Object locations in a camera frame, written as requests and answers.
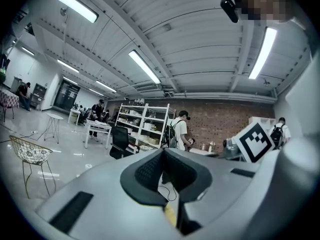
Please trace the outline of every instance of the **gold wire chair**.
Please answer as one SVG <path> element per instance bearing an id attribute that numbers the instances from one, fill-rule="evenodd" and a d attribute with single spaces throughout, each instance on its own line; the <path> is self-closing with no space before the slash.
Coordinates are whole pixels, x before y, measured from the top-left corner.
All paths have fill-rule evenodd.
<path id="1" fill-rule="evenodd" d="M 28 180 L 32 174 L 31 165 L 36 165 L 36 166 L 41 167 L 42 177 L 44 180 L 45 188 L 50 196 L 48 186 L 46 183 L 46 179 L 45 179 L 45 175 L 44 175 L 44 170 L 42 167 L 43 163 L 45 163 L 45 162 L 47 163 L 47 165 L 49 167 L 49 170 L 50 170 L 53 182 L 54 182 L 54 192 L 56 192 L 56 189 L 57 189 L 56 181 L 55 181 L 55 178 L 52 174 L 52 171 L 50 169 L 49 162 L 48 162 L 49 154 L 52 153 L 53 151 L 49 148 L 39 146 L 37 144 L 34 144 L 32 142 L 29 142 L 27 140 L 24 140 L 24 139 L 16 137 L 16 136 L 10 135 L 9 137 L 10 137 L 10 140 L 11 140 L 11 143 L 13 146 L 14 153 L 17 155 L 18 158 L 20 158 L 22 160 L 23 181 L 24 181 L 24 187 L 25 187 L 25 192 L 26 192 L 27 197 L 30 199 L 29 194 L 28 194 L 28 189 L 27 189 L 27 183 L 28 183 Z M 27 163 L 30 166 L 30 174 L 27 178 L 25 178 L 24 163 Z"/>

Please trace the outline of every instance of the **ceiling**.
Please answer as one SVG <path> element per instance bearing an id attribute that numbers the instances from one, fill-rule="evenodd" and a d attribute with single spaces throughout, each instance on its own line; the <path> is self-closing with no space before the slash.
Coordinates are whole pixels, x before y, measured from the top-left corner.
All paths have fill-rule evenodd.
<path id="1" fill-rule="evenodd" d="M 77 68 L 63 73 L 110 99 L 178 93 L 235 93 L 266 97 L 282 92 L 306 67 L 308 39 L 295 23 L 235 24 L 221 0 L 80 0 L 99 14 L 89 22 L 58 0 L 31 0 L 32 26 L 43 53 Z M 266 26 L 278 34 L 256 80 L 248 78 Z M 152 81 L 129 57 L 136 50 L 161 80 Z M 95 81 L 117 90 L 111 93 Z"/>

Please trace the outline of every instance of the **door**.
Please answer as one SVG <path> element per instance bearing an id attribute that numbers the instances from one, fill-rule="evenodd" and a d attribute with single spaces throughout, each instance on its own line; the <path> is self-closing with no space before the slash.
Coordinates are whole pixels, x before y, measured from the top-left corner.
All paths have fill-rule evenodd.
<path id="1" fill-rule="evenodd" d="M 69 111 L 76 101 L 79 90 L 80 87 L 64 80 L 59 88 L 54 105 L 60 109 Z"/>

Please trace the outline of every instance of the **backpack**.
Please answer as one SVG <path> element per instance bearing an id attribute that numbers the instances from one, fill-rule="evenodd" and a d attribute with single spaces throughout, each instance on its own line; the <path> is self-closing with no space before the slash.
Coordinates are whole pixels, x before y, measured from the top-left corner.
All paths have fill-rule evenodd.
<path id="1" fill-rule="evenodd" d="M 281 127 L 274 126 L 274 129 L 270 135 L 275 145 L 275 148 L 279 148 L 283 144 L 283 140 L 284 140 L 284 131 L 282 130 L 283 126 L 284 124 Z"/>
<path id="2" fill-rule="evenodd" d="M 162 143 L 167 143 L 168 148 L 176 148 L 177 147 L 175 127 L 181 121 L 182 120 L 179 120 L 174 126 L 172 126 L 172 122 L 171 122 L 170 125 L 167 125 L 165 128 Z"/>

